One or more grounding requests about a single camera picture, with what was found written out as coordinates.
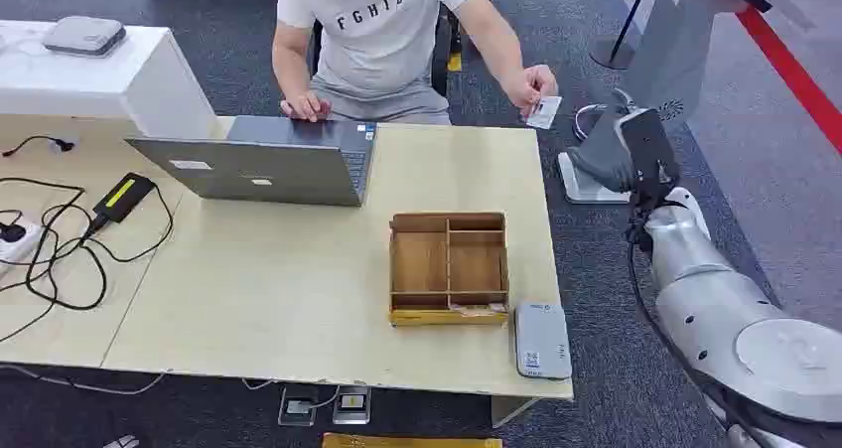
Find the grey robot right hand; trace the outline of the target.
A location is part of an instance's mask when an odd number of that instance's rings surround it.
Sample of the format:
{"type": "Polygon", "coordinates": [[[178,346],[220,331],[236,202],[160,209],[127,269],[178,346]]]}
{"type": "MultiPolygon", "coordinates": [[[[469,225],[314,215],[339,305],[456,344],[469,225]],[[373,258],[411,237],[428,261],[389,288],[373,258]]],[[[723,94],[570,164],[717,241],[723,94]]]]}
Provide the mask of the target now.
{"type": "Polygon", "coordinates": [[[662,118],[619,88],[614,97],[574,115],[578,143],[558,156],[567,196],[583,204],[663,201],[679,185],[680,168],[662,118]]]}

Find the person's right hand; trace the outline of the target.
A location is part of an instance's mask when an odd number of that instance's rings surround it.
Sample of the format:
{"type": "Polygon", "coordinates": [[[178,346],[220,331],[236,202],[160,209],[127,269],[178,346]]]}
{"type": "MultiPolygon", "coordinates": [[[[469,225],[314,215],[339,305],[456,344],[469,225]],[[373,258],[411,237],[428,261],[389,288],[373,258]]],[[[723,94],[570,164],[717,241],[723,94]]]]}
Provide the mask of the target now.
{"type": "Polygon", "coordinates": [[[310,122],[325,120],[332,113],[330,103],[311,90],[284,97],[280,102],[280,109],[288,118],[310,122]]]}

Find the person's left hand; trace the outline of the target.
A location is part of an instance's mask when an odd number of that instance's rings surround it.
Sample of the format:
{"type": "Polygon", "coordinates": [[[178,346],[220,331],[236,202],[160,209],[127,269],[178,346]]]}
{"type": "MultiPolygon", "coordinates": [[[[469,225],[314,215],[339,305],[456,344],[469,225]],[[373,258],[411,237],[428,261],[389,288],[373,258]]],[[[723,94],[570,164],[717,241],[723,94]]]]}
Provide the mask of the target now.
{"type": "Polygon", "coordinates": [[[523,119],[528,118],[543,97],[558,95],[556,76],[546,65],[516,71],[501,86],[523,119]]]}

